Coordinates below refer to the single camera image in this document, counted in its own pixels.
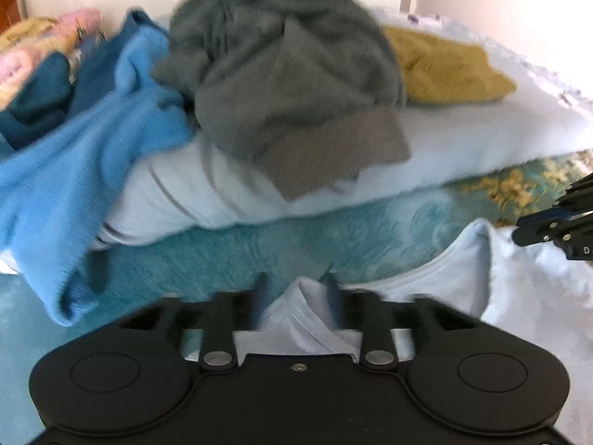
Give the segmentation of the white printed t-shirt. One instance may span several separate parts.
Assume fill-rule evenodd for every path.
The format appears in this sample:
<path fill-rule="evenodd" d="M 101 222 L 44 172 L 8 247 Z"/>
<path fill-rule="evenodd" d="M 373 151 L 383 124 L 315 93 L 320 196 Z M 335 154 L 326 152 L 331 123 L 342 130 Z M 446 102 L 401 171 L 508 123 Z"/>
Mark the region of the white printed t-shirt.
<path fill-rule="evenodd" d="M 592 369 L 592 267 L 549 243 L 519 247 L 508 228 L 476 220 L 442 254 L 404 274 L 353 285 L 381 299 L 434 297 L 543 347 L 566 367 Z M 359 338 L 338 330 L 330 287 L 296 279 L 261 317 L 256 332 L 235 334 L 248 354 L 356 354 Z"/>

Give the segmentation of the teal floral bed blanket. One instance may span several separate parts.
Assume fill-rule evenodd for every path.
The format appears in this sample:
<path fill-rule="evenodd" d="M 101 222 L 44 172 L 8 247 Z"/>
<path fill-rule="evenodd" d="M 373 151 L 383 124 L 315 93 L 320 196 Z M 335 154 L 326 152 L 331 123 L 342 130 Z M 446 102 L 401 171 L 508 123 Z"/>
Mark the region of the teal floral bed blanket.
<path fill-rule="evenodd" d="M 316 217 L 220 231 L 194 228 L 146 247 L 98 252 L 92 261 L 106 264 L 106 292 L 73 327 L 52 322 L 19 276 L 3 275 L 1 440 L 21 444 L 40 432 L 27 382 L 47 350 L 138 304 L 166 292 L 204 299 L 260 271 L 269 275 L 273 293 L 292 278 L 325 271 L 343 282 L 390 277 L 435 257 L 476 218 L 506 227 L 549 206 L 591 170 L 592 155 L 583 151 Z"/>

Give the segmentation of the light blue daisy quilt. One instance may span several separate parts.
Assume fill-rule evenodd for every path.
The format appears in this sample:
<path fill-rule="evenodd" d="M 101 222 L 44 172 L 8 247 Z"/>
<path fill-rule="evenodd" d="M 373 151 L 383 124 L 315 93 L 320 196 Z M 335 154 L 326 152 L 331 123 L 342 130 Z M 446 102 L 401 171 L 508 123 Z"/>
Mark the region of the light blue daisy quilt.
<path fill-rule="evenodd" d="M 292 202 L 255 167 L 223 156 L 207 139 L 196 137 L 134 165 L 92 248 L 146 245 L 194 226 L 223 229 L 318 215 L 591 147 L 591 106 L 542 68 L 444 17 L 389 9 L 377 15 L 388 25 L 480 44 L 491 65 L 514 80 L 516 91 L 483 106 L 408 106 L 401 126 L 411 147 L 409 161 L 366 170 L 356 180 Z"/>

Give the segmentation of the mustard yellow knit sweater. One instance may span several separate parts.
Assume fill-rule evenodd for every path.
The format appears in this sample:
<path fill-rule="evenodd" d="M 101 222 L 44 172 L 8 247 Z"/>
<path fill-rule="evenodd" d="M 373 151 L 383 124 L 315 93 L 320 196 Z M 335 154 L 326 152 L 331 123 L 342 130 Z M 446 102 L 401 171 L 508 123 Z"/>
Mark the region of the mustard yellow knit sweater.
<path fill-rule="evenodd" d="M 421 106 L 465 106 L 500 102 L 517 84 L 490 66 L 487 53 L 466 44 L 395 26 L 383 34 L 397 60 L 410 102 Z"/>

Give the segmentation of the blue fleece garment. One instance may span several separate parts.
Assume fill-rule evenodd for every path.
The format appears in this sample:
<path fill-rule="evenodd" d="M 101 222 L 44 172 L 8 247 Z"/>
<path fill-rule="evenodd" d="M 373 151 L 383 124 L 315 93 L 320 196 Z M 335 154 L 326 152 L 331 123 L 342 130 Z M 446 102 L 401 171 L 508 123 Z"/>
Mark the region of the blue fleece garment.
<path fill-rule="evenodd" d="M 182 95 L 150 75 L 167 49 L 162 28 L 141 26 L 117 59 L 111 92 L 1 162 L 1 247 L 61 326 L 96 305 L 79 264 L 131 167 L 191 138 Z"/>

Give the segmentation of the grey sweatshirt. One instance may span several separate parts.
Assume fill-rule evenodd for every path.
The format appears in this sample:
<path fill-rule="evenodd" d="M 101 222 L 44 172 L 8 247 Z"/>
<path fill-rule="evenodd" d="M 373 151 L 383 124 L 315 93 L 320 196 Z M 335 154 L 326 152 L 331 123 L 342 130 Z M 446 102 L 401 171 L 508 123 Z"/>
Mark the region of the grey sweatshirt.
<path fill-rule="evenodd" d="M 394 53 L 354 0 L 184 3 L 152 74 L 193 102 L 219 151 L 288 200 L 411 155 Z"/>

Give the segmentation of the folded colourful floral blanket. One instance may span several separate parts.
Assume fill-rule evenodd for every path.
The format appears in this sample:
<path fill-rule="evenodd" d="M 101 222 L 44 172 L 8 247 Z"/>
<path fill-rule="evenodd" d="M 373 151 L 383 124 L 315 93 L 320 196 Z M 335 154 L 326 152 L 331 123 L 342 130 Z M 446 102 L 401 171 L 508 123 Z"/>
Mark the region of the folded colourful floral blanket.
<path fill-rule="evenodd" d="M 79 56 L 82 44 L 103 36 L 103 15 L 82 8 L 58 18 L 31 17 L 1 34 L 1 109 L 16 97 L 33 70 L 48 55 Z"/>

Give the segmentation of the orange wooden bed headboard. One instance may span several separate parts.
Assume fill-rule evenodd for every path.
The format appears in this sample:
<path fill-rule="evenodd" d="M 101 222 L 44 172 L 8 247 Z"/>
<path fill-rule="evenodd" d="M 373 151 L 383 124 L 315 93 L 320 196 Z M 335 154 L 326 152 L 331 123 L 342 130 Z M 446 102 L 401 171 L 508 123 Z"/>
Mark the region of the orange wooden bed headboard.
<path fill-rule="evenodd" d="M 23 0 L 0 0 L 0 31 L 4 32 L 25 16 Z"/>

